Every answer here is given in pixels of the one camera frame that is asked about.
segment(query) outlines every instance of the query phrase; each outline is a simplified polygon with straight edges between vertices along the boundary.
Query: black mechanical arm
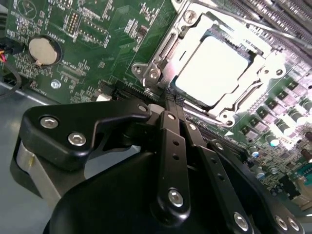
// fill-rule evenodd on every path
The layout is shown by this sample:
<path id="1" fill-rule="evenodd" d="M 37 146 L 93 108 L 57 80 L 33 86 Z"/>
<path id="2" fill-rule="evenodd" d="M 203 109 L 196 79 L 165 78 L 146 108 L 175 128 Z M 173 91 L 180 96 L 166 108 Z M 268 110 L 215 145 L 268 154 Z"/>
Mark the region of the black mechanical arm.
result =
<path id="1" fill-rule="evenodd" d="M 182 101 L 41 106 L 22 119 L 17 183 L 54 208 L 45 234 L 303 234 L 296 218 L 216 139 L 203 140 Z M 141 146 L 86 180 L 87 160 Z"/>

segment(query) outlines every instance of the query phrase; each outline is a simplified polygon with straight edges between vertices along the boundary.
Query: connector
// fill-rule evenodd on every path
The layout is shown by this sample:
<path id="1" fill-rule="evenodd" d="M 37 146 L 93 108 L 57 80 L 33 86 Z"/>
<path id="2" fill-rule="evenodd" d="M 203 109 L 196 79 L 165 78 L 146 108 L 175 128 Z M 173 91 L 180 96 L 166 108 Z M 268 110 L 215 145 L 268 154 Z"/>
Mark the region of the connector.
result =
<path id="1" fill-rule="evenodd" d="M 0 38 L 0 50 L 6 54 L 19 54 L 25 51 L 25 44 L 21 44 L 10 38 Z"/>

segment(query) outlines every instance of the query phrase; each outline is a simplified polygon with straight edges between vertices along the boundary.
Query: bolt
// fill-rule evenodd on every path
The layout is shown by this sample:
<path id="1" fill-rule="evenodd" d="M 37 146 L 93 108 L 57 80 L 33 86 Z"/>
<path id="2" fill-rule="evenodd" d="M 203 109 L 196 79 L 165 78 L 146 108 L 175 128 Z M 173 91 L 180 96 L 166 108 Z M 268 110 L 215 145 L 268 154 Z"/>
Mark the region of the bolt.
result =
<path id="1" fill-rule="evenodd" d="M 241 228 L 241 230 L 245 232 L 248 231 L 248 223 L 240 213 L 234 213 L 234 220 L 235 223 Z"/>
<path id="2" fill-rule="evenodd" d="M 191 123 L 190 123 L 190 127 L 191 127 L 192 130 L 194 130 L 194 131 L 196 130 L 196 127 L 193 124 L 191 124 Z"/>
<path id="3" fill-rule="evenodd" d="M 143 112 L 147 112 L 147 109 L 144 106 L 139 105 L 138 108 Z"/>
<path id="4" fill-rule="evenodd" d="M 83 146 L 86 143 L 86 137 L 82 133 L 71 133 L 68 136 L 68 141 L 75 146 Z"/>
<path id="5" fill-rule="evenodd" d="M 183 205 L 183 197 L 182 195 L 175 189 L 171 189 L 168 192 L 168 198 L 170 202 L 177 207 L 181 207 Z"/>
<path id="6" fill-rule="evenodd" d="M 169 117 L 170 119 L 172 119 L 172 120 L 175 120 L 175 119 L 176 119 L 176 117 L 174 117 L 174 116 L 171 115 L 171 114 L 168 114 L 168 117 Z"/>
<path id="7" fill-rule="evenodd" d="M 55 118 L 52 118 L 52 117 L 43 117 L 40 120 L 40 124 L 44 128 L 53 129 L 59 125 L 59 122 Z"/>
<path id="8" fill-rule="evenodd" d="M 291 224 L 292 228 L 294 228 L 297 232 L 300 230 L 298 224 L 292 219 L 288 217 L 288 221 Z"/>
<path id="9" fill-rule="evenodd" d="M 61 85 L 62 85 L 61 82 L 59 82 L 57 79 L 51 81 L 52 89 L 59 89 Z"/>
<path id="10" fill-rule="evenodd" d="M 159 69 L 152 69 L 149 73 L 150 78 L 158 79 L 160 77 L 160 70 Z"/>
<path id="11" fill-rule="evenodd" d="M 184 21 L 188 24 L 194 24 L 197 20 L 197 14 L 195 11 L 188 10 L 184 13 Z"/>
<path id="12" fill-rule="evenodd" d="M 287 224 L 284 222 L 283 219 L 281 219 L 281 217 L 275 216 L 275 220 L 276 220 L 277 224 L 278 224 L 284 231 L 287 231 L 287 229 L 288 229 Z"/>
<path id="13" fill-rule="evenodd" d="M 222 145 L 221 145 L 219 142 L 217 142 L 215 145 L 216 145 L 220 150 L 223 150 L 223 147 L 222 147 Z"/>
<path id="14" fill-rule="evenodd" d="M 134 68 L 134 71 L 135 71 L 135 73 L 140 74 L 141 71 L 142 71 L 142 69 L 141 69 L 140 67 L 136 66 L 136 67 Z"/>

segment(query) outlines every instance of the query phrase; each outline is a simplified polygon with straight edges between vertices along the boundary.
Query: red wire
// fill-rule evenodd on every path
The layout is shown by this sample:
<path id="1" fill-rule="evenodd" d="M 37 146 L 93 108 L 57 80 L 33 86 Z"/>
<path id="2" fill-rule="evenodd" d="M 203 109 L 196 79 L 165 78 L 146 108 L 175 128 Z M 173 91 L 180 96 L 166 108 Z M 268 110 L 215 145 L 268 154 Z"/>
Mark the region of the red wire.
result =
<path id="1" fill-rule="evenodd" d="M 3 62 L 6 62 L 6 58 L 5 58 L 4 54 L 1 54 L 1 59 L 3 60 Z"/>

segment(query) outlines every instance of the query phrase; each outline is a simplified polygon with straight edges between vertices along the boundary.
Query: motherboard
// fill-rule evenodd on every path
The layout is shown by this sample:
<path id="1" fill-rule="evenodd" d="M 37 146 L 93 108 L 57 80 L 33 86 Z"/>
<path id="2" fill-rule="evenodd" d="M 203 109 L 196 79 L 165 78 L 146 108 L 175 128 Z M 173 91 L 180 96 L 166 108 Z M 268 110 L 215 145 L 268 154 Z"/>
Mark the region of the motherboard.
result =
<path id="1" fill-rule="evenodd" d="M 6 35 L 26 45 L 7 56 L 25 88 L 61 104 L 169 88 L 204 137 L 247 149 L 273 195 L 312 207 L 286 186 L 312 183 L 309 0 L 11 0 Z"/>

